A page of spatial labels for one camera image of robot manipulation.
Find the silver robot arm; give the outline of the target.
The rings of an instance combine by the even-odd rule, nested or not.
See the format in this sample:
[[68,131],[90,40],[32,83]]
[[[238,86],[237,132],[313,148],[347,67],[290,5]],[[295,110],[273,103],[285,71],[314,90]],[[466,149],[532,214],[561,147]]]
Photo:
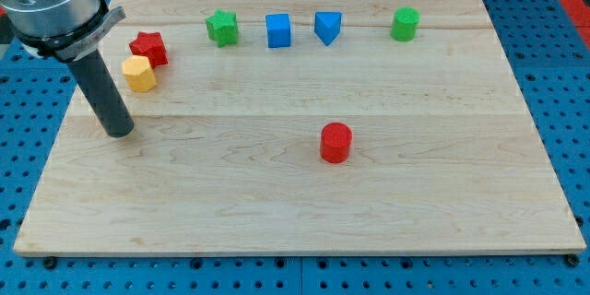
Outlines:
[[77,61],[98,49],[115,24],[125,19],[120,7],[105,0],[1,0],[15,34],[38,56]]

